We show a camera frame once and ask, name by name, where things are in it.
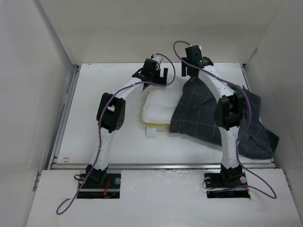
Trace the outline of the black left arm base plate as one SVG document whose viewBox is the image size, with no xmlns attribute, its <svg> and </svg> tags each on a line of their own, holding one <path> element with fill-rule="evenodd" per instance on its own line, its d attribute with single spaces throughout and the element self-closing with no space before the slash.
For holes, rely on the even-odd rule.
<svg viewBox="0 0 303 227">
<path fill-rule="evenodd" d="M 119 199 L 121 174 L 109 173 L 102 184 L 89 178 L 77 194 L 77 199 Z"/>
</svg>

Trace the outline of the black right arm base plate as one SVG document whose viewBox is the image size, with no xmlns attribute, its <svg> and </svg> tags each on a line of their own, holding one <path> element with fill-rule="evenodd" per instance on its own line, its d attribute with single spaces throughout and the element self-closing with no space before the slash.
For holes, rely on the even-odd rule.
<svg viewBox="0 0 303 227">
<path fill-rule="evenodd" d="M 229 180 L 224 179 L 219 172 L 206 172 L 204 177 L 203 187 L 208 199 L 250 199 L 244 172 Z"/>
</svg>

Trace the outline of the aluminium front rail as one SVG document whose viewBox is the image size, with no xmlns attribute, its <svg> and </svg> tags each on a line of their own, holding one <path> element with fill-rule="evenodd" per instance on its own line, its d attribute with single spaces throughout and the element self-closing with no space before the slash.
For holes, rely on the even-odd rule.
<svg viewBox="0 0 303 227">
<path fill-rule="evenodd" d="M 274 162 L 270 163 L 248 163 L 246 168 L 268 169 L 276 168 Z M 48 170 L 82 170 L 86 169 L 87 164 L 57 164 L 49 165 Z M 149 170 L 149 169 L 220 169 L 220 164 L 109 164 L 108 169 L 116 170 Z"/>
</svg>

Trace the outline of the aluminium right side rail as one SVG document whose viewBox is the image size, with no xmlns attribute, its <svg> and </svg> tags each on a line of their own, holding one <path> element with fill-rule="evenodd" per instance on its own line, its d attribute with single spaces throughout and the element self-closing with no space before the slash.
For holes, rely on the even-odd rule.
<svg viewBox="0 0 303 227">
<path fill-rule="evenodd" d="M 261 97 L 253 92 L 253 83 L 251 82 L 247 66 L 242 66 L 243 76 L 246 82 L 244 91 L 248 96 L 251 107 L 251 120 L 249 113 L 246 113 L 243 125 L 241 125 L 239 153 L 242 157 L 257 162 L 272 162 L 276 152 L 279 137 L 267 129 L 260 117 Z"/>
</svg>

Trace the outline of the white front cover board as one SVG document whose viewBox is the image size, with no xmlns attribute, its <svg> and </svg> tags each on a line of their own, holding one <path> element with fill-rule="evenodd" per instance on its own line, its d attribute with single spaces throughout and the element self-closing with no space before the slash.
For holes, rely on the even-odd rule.
<svg viewBox="0 0 303 227">
<path fill-rule="evenodd" d="M 257 171 L 277 194 L 252 175 L 250 198 L 209 199 L 202 170 L 122 172 L 119 199 L 65 199 L 77 189 L 75 170 L 43 171 L 27 221 L 29 227 L 300 227 L 294 200 L 280 169 Z"/>
</svg>

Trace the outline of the aluminium left side rail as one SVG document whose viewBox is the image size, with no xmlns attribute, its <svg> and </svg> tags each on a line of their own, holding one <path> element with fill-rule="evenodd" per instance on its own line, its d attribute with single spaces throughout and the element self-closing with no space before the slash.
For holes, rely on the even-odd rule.
<svg viewBox="0 0 303 227">
<path fill-rule="evenodd" d="M 63 94 L 63 98 L 62 98 L 63 109 L 61 115 L 58 115 L 58 117 L 60 118 L 58 118 L 57 120 L 58 124 L 53 131 L 53 139 L 50 145 L 49 153 L 43 170 L 52 169 L 52 165 L 55 163 L 55 160 L 57 159 L 58 154 L 60 152 L 64 131 L 66 128 L 66 123 L 69 116 L 69 111 L 71 108 L 71 103 L 77 85 L 80 69 L 81 69 L 80 65 L 77 65 L 75 67 L 75 71 L 73 77 L 71 78 L 71 82 L 68 87 L 68 90 Z"/>
</svg>

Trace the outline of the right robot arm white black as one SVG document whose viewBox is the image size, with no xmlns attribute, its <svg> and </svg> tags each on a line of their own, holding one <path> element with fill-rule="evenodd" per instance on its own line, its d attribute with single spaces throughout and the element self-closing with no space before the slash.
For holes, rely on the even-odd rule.
<svg viewBox="0 0 303 227">
<path fill-rule="evenodd" d="M 203 81 L 216 99 L 214 122 L 219 127 L 223 156 L 219 173 L 205 174 L 213 187 L 231 186 L 243 176 L 242 167 L 237 160 L 237 137 L 244 114 L 244 95 L 235 92 L 216 72 L 214 63 L 202 56 L 199 45 L 185 49 L 182 58 L 182 76 L 198 77 Z"/>
</svg>

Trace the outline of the dark grey checked pillowcase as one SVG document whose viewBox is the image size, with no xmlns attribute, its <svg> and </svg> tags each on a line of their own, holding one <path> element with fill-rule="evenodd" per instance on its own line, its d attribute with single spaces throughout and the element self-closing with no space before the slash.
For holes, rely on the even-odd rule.
<svg viewBox="0 0 303 227">
<path fill-rule="evenodd" d="M 239 154 L 251 159 L 272 159 L 279 143 L 279 137 L 266 129 L 259 120 L 261 98 L 248 90 L 251 112 L 246 112 L 241 121 L 239 133 Z M 214 122 L 216 99 L 206 84 L 191 77 L 183 86 L 183 94 L 172 115 L 170 133 L 221 145 L 221 134 Z"/>
</svg>

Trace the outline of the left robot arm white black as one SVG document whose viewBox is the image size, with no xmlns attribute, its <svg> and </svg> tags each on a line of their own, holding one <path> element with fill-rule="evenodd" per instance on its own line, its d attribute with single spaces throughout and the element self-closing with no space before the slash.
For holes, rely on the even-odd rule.
<svg viewBox="0 0 303 227">
<path fill-rule="evenodd" d="M 166 86 L 168 69 L 160 75 L 162 57 L 154 55 L 146 59 L 143 67 L 136 71 L 131 79 L 114 93 L 104 93 L 101 97 L 98 112 L 98 148 L 93 160 L 86 167 L 86 174 L 93 186 L 102 187 L 106 183 L 108 154 L 113 136 L 125 120 L 126 102 L 149 85 Z"/>
</svg>

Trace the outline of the aluminium rail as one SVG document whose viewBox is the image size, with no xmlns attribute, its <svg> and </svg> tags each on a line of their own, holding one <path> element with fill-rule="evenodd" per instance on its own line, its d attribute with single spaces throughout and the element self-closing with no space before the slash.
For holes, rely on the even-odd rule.
<svg viewBox="0 0 303 227">
<path fill-rule="evenodd" d="M 71 78 L 71 82 L 68 87 L 68 90 L 63 94 L 63 98 L 62 98 L 63 109 L 61 115 L 58 115 L 58 117 L 60 118 L 58 118 L 57 120 L 58 124 L 53 131 L 53 139 L 50 145 L 49 153 L 43 170 L 52 169 L 52 165 L 55 163 L 55 160 L 57 159 L 58 154 L 60 152 L 64 131 L 66 128 L 66 123 L 69 116 L 69 111 L 71 108 L 71 103 L 77 85 L 80 69 L 81 69 L 80 65 L 77 65 L 75 67 L 75 71 L 73 77 Z"/>
<path fill-rule="evenodd" d="M 241 125 L 239 153 L 242 157 L 257 162 L 272 162 L 276 152 L 279 137 L 267 129 L 260 117 L 261 97 L 253 92 L 253 83 L 251 82 L 247 66 L 242 66 L 243 76 L 246 82 L 244 91 L 248 96 L 251 107 L 251 120 L 249 113 L 246 113 L 243 125 Z"/>
<path fill-rule="evenodd" d="M 274 162 L 270 163 L 248 163 L 246 168 L 268 169 L 276 168 Z M 57 164 L 49 165 L 48 170 L 82 170 L 86 169 L 87 164 Z M 149 169 L 220 169 L 220 164 L 109 164 L 108 169 L 116 170 L 149 170 Z"/>
</svg>

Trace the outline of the white pillow with yellow edge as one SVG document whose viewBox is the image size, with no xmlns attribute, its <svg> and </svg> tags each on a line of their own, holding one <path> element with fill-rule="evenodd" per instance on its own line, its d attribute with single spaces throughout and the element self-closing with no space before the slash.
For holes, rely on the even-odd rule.
<svg viewBox="0 0 303 227">
<path fill-rule="evenodd" d="M 143 106 L 142 121 L 146 125 L 146 137 L 155 139 L 162 128 L 168 129 L 172 115 L 183 94 L 186 82 L 181 77 L 168 76 L 168 81 L 174 82 L 167 87 L 153 86 Z"/>
</svg>

